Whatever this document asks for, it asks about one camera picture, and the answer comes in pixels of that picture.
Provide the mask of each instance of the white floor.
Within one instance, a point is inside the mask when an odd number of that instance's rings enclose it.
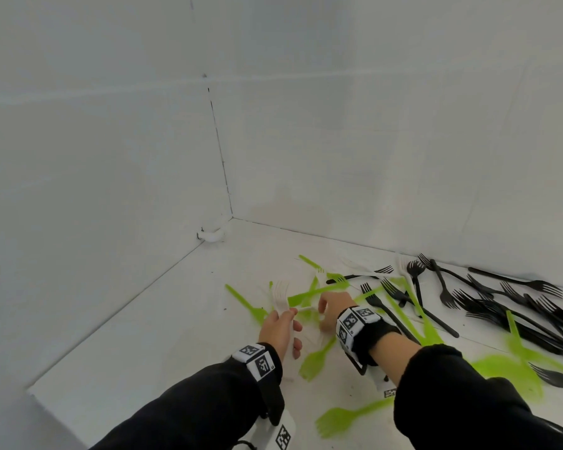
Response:
[[[230,284],[253,305],[269,309],[269,281],[289,280],[289,295],[308,289],[314,270],[298,259],[299,254],[327,271],[346,274],[341,256],[372,269],[396,267],[392,252],[233,219],[224,242],[203,243],[185,257],[38,380],[30,393],[83,443],[93,445],[180,379],[255,342],[258,325],[224,285]],[[450,268],[466,275],[464,268]],[[478,279],[497,285],[491,279]],[[449,288],[467,289],[451,277],[446,280]],[[368,281],[372,287],[379,285]],[[353,285],[362,282],[355,279]],[[463,310],[442,306],[435,275],[426,272],[421,282],[424,306],[461,334],[455,339],[441,332],[447,344],[472,360],[506,350],[502,330],[465,317]],[[360,294],[355,287],[349,291],[353,296]],[[514,303],[504,303],[521,311]],[[409,305],[405,311],[417,321]],[[303,340],[304,354],[319,349],[316,328],[307,327]],[[563,357],[556,358],[563,362]],[[394,427],[391,409],[355,421],[341,438],[320,439],[315,420],[326,410],[359,408],[383,398],[384,386],[378,384],[378,392],[371,377],[359,376],[339,346],[331,350],[322,373],[310,383],[298,376],[300,363],[285,366],[282,383],[286,405],[298,427],[296,448],[411,448]],[[563,390],[543,387],[544,399],[531,407],[563,425]],[[421,405],[427,410],[433,406]]]

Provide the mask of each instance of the wrist strap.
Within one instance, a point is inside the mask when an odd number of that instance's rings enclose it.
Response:
[[[249,344],[234,353],[232,358],[244,363],[255,378],[265,403],[266,414],[271,423],[277,426],[282,418],[285,402],[280,389],[282,362],[276,350],[265,342]]]
[[[369,351],[387,333],[398,328],[384,321],[376,312],[361,306],[344,310],[336,322],[336,335],[340,344],[361,375],[367,366],[377,366]]]

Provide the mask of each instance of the black sleeve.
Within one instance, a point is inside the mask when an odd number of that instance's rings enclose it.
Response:
[[[415,449],[563,449],[504,378],[484,379],[452,347],[422,348],[396,391],[394,422]]]
[[[282,364],[275,349],[260,344],[271,354],[280,383]],[[255,379],[243,363],[230,358],[173,385],[92,450],[225,450],[265,412]]]

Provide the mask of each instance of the right hand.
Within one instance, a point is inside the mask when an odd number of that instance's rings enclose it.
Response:
[[[323,292],[319,298],[319,313],[325,313],[319,324],[321,331],[335,333],[336,320],[342,311],[351,306],[356,306],[356,303],[348,292]]]

